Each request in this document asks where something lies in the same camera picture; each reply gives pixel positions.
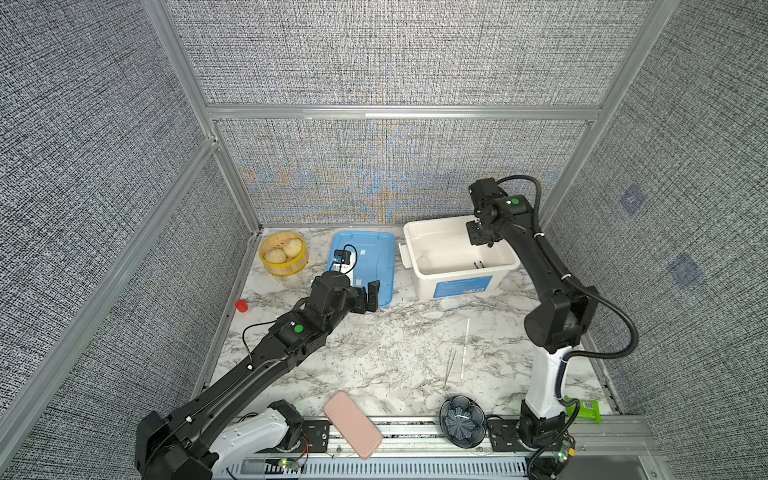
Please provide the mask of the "white plastic storage box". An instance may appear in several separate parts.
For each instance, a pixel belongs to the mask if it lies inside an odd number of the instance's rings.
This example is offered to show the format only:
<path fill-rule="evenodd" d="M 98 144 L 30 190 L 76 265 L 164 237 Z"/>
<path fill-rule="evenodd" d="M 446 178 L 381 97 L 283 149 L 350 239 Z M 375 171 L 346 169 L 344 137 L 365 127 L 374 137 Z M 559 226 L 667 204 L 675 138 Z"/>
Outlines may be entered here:
<path fill-rule="evenodd" d="M 473 246 L 466 223 L 471 215 L 413 221 L 404 225 L 405 242 L 399 246 L 404 267 L 411 271 L 416 296 L 422 301 L 433 297 L 438 282 L 492 276 L 485 292 L 496 289 L 504 277 L 518 269 L 521 262 L 507 243 L 492 247 Z M 477 269 L 474 261 L 485 268 Z"/>

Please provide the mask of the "metal tweezers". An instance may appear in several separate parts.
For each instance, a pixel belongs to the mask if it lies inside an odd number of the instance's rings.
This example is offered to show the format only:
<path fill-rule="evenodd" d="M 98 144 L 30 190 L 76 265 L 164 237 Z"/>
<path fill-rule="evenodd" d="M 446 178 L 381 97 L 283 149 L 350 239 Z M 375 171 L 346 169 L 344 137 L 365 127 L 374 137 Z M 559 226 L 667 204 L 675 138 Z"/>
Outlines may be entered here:
<path fill-rule="evenodd" d="M 448 360 L 446 364 L 446 370 L 445 370 L 445 376 L 444 376 L 444 382 L 443 382 L 443 388 L 447 388 L 448 381 L 450 379 L 450 375 L 453 369 L 453 365 L 455 363 L 456 358 L 456 350 L 451 349 L 448 355 Z"/>

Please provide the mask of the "white glass rod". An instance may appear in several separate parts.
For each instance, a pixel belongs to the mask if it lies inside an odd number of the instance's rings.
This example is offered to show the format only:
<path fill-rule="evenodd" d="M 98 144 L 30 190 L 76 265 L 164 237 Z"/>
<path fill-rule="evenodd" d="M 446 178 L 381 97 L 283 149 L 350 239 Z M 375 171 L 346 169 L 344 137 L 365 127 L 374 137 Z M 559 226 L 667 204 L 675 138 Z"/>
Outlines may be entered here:
<path fill-rule="evenodd" d="M 460 381 L 463 381 L 465 376 L 465 365 L 467 361 L 467 350 L 468 350 L 468 343 L 469 343 L 470 328 L 471 328 L 471 319 L 468 318 L 466 321 L 465 334 L 464 334 L 464 340 L 462 345 L 462 357 L 461 357 L 460 377 L 459 377 Z"/>

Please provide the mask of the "blue plastic box lid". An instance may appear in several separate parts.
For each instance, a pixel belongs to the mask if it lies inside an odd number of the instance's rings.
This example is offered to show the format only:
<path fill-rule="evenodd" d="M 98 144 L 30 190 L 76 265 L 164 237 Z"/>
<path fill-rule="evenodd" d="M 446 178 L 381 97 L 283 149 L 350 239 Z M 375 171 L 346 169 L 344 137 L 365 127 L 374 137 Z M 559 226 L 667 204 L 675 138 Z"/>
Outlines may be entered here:
<path fill-rule="evenodd" d="M 390 233 L 342 231 L 337 233 L 330 247 L 327 261 L 329 270 L 333 253 L 347 244 L 357 249 L 358 260 L 354 269 L 354 287 L 366 287 L 374 280 L 380 281 L 379 306 L 390 304 L 394 291 L 395 236 Z"/>

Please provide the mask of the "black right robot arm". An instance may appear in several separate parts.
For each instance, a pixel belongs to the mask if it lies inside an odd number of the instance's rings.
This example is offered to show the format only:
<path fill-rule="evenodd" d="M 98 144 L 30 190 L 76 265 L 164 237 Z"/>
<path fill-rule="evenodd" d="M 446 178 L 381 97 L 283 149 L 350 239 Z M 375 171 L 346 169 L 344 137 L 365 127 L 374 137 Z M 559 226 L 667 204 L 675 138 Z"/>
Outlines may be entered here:
<path fill-rule="evenodd" d="M 639 331 L 615 303 L 585 286 L 563 263 L 539 221 L 542 187 L 528 175 L 479 179 L 468 187 L 475 219 L 466 224 L 474 246 L 508 244 L 533 282 L 539 305 L 524 318 L 534 345 L 531 384 L 521 405 L 517 427 L 528 449 L 545 450 L 563 438 L 576 419 L 577 399 L 564 396 L 569 361 L 574 358 L 613 360 L 629 356 Z M 614 313 L 628 328 L 628 345 L 614 352 L 580 350 L 597 308 Z"/>

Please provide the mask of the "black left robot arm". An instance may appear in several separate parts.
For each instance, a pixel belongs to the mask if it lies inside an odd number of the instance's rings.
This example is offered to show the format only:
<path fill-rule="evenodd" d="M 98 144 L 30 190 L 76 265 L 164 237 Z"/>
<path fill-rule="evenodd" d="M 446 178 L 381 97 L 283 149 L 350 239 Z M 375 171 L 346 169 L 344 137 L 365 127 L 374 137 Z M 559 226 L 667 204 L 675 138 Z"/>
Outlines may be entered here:
<path fill-rule="evenodd" d="M 135 465 L 143 479 L 210 479 L 223 453 L 214 448 L 228 424 L 272 383 L 326 344 L 350 313 L 378 309 L 379 283 L 355 287 L 335 271 L 315 277 L 310 294 L 279 316 L 246 357 L 207 390 L 138 424 Z"/>

